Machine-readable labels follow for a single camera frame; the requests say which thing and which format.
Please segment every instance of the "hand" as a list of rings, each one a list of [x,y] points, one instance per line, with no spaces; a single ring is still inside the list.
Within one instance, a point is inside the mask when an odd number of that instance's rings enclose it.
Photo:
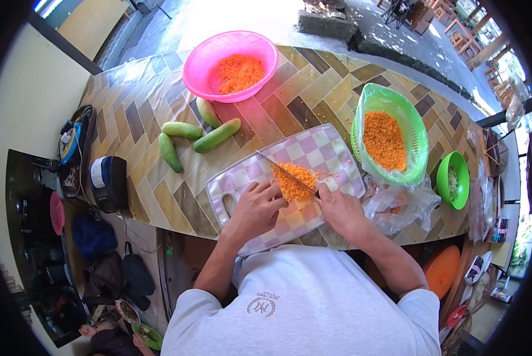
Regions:
[[[355,196],[343,194],[339,190],[331,192],[325,183],[319,185],[319,198],[316,202],[321,208],[325,223],[356,247],[359,238],[373,228],[372,222],[365,217],[361,202]]]
[[[252,182],[236,203],[232,217],[221,231],[221,239],[237,252],[253,238],[269,232],[276,225],[279,210],[288,207],[278,184]]]
[[[84,324],[78,329],[78,332],[82,336],[91,337],[96,335],[97,330],[93,326]]]
[[[133,345],[136,346],[140,350],[148,347],[147,344],[145,343],[144,338],[138,334],[133,335]]]

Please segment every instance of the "receipt printer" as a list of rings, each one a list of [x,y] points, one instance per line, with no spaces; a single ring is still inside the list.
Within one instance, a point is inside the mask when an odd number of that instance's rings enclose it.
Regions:
[[[90,188],[102,211],[128,209],[126,161],[116,156],[104,156],[92,162]]]

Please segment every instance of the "blue cloth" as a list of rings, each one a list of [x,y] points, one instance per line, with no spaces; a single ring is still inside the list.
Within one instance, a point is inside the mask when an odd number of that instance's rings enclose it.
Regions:
[[[84,258],[92,263],[96,253],[118,247],[114,229],[105,220],[97,221],[92,214],[77,214],[72,222],[74,245]]]

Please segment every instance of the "white t-shirt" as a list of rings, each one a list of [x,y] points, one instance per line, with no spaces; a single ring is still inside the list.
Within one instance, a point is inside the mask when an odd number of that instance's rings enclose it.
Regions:
[[[440,301],[417,289],[398,304],[346,253],[283,245],[242,262],[238,297],[177,299],[161,355],[440,355]]]

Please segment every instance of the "concrete floor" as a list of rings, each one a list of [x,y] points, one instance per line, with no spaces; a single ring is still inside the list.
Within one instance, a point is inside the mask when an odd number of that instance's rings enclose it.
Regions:
[[[411,32],[405,23],[398,30],[396,21],[385,25],[381,15],[390,3],[383,2],[381,8],[376,7],[374,0],[347,0],[353,10],[355,21],[366,40],[386,46],[400,53],[419,59],[431,67],[435,67],[448,79],[466,88],[483,107],[490,107],[492,114],[501,111],[501,105],[491,91],[484,72],[488,66],[483,64],[470,72],[464,60],[458,56],[447,35],[446,26],[433,19],[428,31],[422,36]]]
[[[384,58],[349,52],[346,44],[337,39],[296,32],[296,14],[303,8],[302,0],[270,0],[267,6],[250,0],[165,0],[161,6],[173,16],[173,20],[170,21],[161,11],[157,11],[145,30],[140,29],[140,39],[135,46],[125,51],[120,64],[172,51],[177,51],[184,58],[208,37],[224,31],[243,29],[261,33],[280,45],[310,47],[369,59],[372,63],[429,86],[465,109],[474,120],[501,110],[483,75],[487,67],[479,67],[470,72],[444,35],[445,26],[436,19],[429,31],[424,36],[419,36],[416,32],[410,32],[406,26],[396,30],[384,25],[384,18],[380,15],[386,10],[387,2],[383,9],[377,8],[373,0],[348,0],[348,3],[353,13],[357,12],[359,27],[368,34],[368,40],[381,42],[429,66],[436,66],[449,79],[465,87],[486,110],[478,110],[445,85],[412,68],[397,66],[398,63]]]

